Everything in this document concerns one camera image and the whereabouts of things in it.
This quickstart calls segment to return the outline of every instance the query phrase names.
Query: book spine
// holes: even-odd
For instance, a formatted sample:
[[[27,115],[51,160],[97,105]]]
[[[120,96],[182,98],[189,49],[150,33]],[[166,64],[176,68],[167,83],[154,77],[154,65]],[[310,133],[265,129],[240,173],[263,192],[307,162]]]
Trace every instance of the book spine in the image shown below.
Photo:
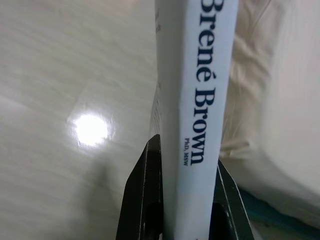
[[[186,1],[175,240],[208,240],[238,0]]]
[[[208,240],[238,0],[155,0],[164,240]]]

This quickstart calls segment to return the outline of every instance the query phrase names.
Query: glossy floor tile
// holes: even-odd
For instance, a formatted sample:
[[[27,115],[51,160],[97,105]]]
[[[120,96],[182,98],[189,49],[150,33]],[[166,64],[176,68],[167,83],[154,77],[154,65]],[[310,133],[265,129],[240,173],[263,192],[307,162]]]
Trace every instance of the glossy floor tile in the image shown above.
[[[112,240],[148,140],[154,2],[0,0],[0,239]]]

